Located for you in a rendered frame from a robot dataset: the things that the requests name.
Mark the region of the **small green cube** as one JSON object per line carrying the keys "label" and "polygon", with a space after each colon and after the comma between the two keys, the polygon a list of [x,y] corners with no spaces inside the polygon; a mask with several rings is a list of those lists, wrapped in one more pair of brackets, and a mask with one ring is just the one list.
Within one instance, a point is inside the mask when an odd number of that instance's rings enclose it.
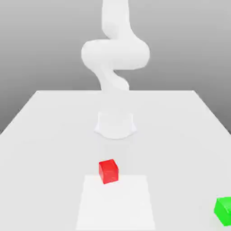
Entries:
{"label": "small green cube", "polygon": [[214,213],[223,226],[231,226],[231,197],[217,198]]}

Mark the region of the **small red cube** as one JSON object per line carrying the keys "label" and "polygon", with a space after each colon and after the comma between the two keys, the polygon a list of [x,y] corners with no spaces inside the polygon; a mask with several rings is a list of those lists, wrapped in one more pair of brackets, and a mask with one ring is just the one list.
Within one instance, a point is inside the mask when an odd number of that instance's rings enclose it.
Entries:
{"label": "small red cube", "polygon": [[119,168],[114,159],[99,162],[99,175],[103,184],[119,180]]}

